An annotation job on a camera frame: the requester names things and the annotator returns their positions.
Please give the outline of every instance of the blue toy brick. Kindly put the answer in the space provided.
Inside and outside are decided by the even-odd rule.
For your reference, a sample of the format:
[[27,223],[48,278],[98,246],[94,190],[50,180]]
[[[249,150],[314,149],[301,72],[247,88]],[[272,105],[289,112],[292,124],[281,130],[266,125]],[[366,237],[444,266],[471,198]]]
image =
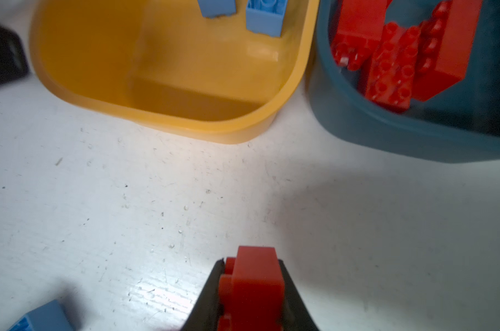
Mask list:
[[16,322],[8,331],[74,331],[57,300],[48,302]]
[[198,0],[203,17],[235,14],[235,0]]
[[287,0],[249,0],[246,28],[254,33],[281,36]]

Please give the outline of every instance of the dark blue plastic bin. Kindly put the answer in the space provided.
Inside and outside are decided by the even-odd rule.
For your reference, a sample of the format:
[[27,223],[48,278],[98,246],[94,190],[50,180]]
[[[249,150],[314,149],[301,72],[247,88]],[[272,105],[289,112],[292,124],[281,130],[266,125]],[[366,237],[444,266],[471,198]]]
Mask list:
[[[394,0],[386,21],[430,17],[439,0]],[[440,162],[500,159],[500,0],[484,0],[465,80],[397,115],[356,90],[359,73],[335,65],[329,38],[336,0],[320,0],[316,62],[308,95],[314,115],[348,142]]]

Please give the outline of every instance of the yellow plastic bin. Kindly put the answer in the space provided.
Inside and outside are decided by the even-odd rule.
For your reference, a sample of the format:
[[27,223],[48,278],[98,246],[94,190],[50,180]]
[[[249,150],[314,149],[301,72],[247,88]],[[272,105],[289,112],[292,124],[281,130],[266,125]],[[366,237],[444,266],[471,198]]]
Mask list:
[[289,1],[280,38],[246,30],[246,4],[208,19],[197,0],[42,0],[31,59],[42,83],[75,105],[182,136],[245,142],[300,83],[319,0]]

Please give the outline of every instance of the red toy brick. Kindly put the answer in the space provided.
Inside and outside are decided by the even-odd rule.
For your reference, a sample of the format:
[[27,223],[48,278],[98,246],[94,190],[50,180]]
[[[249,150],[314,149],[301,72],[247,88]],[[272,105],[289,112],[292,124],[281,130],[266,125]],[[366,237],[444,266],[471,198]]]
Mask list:
[[343,0],[331,52],[340,67],[359,70],[379,45],[388,0]]
[[226,259],[225,273],[219,280],[224,315],[217,331],[281,331],[284,294],[275,249],[240,246],[236,258]]
[[381,45],[362,67],[358,90],[366,99],[395,113],[410,108],[419,35],[417,26],[385,25]]
[[427,101],[465,78],[482,0],[441,1],[421,24],[412,96]]

